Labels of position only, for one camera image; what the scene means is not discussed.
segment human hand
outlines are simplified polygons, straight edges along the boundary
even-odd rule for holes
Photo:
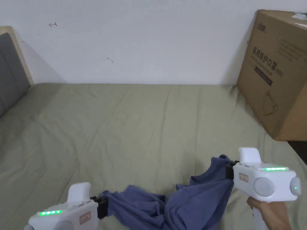
[[[249,197],[246,202],[251,209],[256,208],[260,211],[269,230],[292,229],[285,202],[261,202],[252,197]]]

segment green led light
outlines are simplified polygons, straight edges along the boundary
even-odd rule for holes
[[[50,216],[54,214],[60,214],[62,213],[62,210],[55,210],[55,211],[48,211],[48,212],[41,212],[39,213],[40,216]]]
[[[287,169],[284,168],[284,167],[280,167],[280,168],[265,168],[264,170],[265,171],[284,171],[284,170],[287,170]]]

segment white wall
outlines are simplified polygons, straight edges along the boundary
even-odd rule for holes
[[[306,0],[0,2],[35,83],[235,84],[255,11],[307,11]]]

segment blue cloth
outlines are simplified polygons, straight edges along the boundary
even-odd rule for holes
[[[108,216],[114,215],[132,230],[218,229],[233,181],[225,178],[229,158],[213,157],[209,169],[190,178],[190,185],[176,185],[169,198],[129,185],[125,191],[104,191],[109,200]]]

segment cardboard box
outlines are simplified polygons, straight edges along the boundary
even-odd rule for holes
[[[274,140],[307,140],[307,14],[258,11],[237,86]]]

